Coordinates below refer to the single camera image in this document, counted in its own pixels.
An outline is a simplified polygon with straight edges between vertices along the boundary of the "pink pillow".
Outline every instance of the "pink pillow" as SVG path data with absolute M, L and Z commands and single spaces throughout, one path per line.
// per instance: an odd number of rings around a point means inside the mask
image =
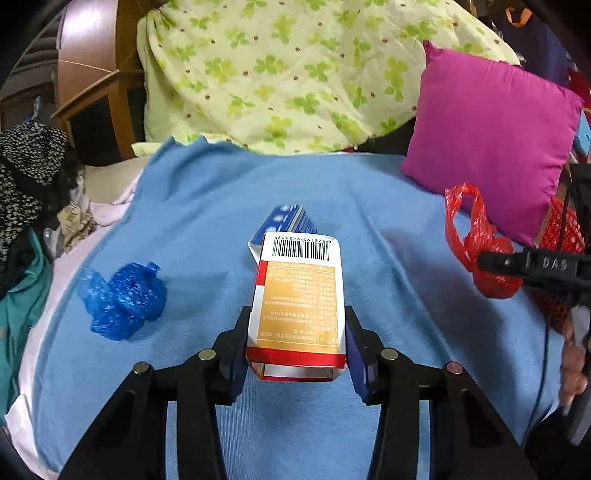
M 402 172 L 440 194 L 475 185 L 491 223 L 531 244 L 556 193 L 583 101 L 513 65 L 428 41 L 424 48 L 427 68 Z

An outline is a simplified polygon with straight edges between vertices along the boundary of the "black and white patterned cloth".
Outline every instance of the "black and white patterned cloth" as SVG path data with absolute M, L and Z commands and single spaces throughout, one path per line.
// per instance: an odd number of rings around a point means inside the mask
M 12 241 L 41 214 L 68 137 L 38 121 L 0 133 L 0 274 Z

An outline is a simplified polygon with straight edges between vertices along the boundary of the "human hand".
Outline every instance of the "human hand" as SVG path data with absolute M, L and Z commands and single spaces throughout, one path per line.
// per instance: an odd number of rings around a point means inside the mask
M 562 348 L 562 364 L 560 365 L 560 391 L 558 398 L 562 406 L 573 402 L 587 388 L 589 379 L 581 373 L 585 364 L 585 352 L 574 344 L 574 327 L 570 316 L 563 326 L 564 346 Z

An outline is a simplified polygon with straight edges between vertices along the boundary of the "wooden cabinet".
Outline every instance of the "wooden cabinet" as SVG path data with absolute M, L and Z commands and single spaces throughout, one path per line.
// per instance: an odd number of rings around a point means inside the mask
M 144 72 L 135 36 L 137 22 L 151 7 L 151 0 L 74 0 L 67 7 L 58 39 L 59 108 L 53 116 L 83 163 L 131 158 L 131 144 L 144 139 L 143 105 L 137 105 L 145 102 Z

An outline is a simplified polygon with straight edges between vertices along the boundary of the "light green bedsheet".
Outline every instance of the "light green bedsheet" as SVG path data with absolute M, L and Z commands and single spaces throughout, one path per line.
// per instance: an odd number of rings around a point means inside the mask
M 453 0 L 171 0 L 138 24 L 146 140 L 227 136 L 285 155 L 361 144 L 415 115 L 423 40 L 518 63 Z

